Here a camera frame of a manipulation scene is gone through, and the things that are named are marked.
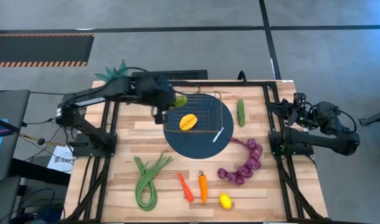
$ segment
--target gray floor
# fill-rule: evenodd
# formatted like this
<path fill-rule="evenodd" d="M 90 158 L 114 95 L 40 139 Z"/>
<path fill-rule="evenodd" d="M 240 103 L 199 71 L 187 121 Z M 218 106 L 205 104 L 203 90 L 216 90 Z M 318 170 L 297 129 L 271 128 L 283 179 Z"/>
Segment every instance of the gray floor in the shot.
<path fill-rule="evenodd" d="M 163 26 L 261 26 L 251 0 L 1 0 L 0 29 L 76 29 Z M 380 24 L 380 1 L 267 0 L 271 26 Z M 312 103 L 340 105 L 355 118 L 380 110 L 380 30 L 273 31 L 283 79 L 294 80 Z M 264 31 L 97 34 L 83 68 L 0 68 L 0 90 L 28 88 L 65 93 L 88 88 L 95 72 L 128 65 L 149 70 L 208 69 L 211 79 L 272 79 Z M 26 121 L 54 115 L 59 96 L 31 95 Z M 350 124 L 341 118 L 344 124 Z M 56 125 L 27 128 L 49 138 Z M 380 124 L 358 125 L 361 145 L 344 157 L 316 148 L 329 216 L 380 223 Z M 59 133 L 56 141 L 63 141 Z M 38 150 L 20 141 L 15 157 Z"/>

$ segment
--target white paper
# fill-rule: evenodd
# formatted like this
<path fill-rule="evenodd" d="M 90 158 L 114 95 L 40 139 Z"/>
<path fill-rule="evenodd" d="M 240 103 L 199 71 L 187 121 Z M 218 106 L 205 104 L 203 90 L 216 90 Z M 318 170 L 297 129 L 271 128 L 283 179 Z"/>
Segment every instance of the white paper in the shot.
<path fill-rule="evenodd" d="M 68 147 L 56 146 L 47 168 L 71 174 L 74 167 L 74 157 Z"/>

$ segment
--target yellow lemon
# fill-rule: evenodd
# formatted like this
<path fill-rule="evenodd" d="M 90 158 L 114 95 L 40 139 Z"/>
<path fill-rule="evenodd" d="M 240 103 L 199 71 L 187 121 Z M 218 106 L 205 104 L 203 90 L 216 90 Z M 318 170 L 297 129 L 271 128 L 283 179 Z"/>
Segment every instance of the yellow lemon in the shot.
<path fill-rule="evenodd" d="M 187 114 L 182 117 L 179 123 L 180 130 L 190 130 L 197 123 L 197 117 L 194 114 Z"/>
<path fill-rule="evenodd" d="M 230 209 L 232 207 L 232 199 L 227 194 L 221 194 L 221 196 L 219 196 L 219 202 L 224 209 Z"/>

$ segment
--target table leg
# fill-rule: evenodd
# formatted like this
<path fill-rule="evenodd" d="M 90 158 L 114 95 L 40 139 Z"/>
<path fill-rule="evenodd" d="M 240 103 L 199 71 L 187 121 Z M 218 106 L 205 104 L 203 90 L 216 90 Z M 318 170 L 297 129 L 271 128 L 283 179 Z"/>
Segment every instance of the table leg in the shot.
<path fill-rule="evenodd" d="M 31 164 L 19 159 L 12 159 L 9 176 L 18 175 L 23 178 L 44 181 L 49 184 L 68 186 L 71 175 L 65 172 Z"/>

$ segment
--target green lime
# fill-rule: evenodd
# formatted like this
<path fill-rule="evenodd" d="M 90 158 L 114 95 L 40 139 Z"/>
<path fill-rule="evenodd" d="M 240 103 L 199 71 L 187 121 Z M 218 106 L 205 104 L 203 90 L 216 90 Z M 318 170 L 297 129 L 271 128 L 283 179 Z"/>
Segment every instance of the green lime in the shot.
<path fill-rule="evenodd" d="M 175 107 L 179 108 L 184 106 L 188 102 L 188 98 L 186 96 L 177 96 L 175 101 Z"/>

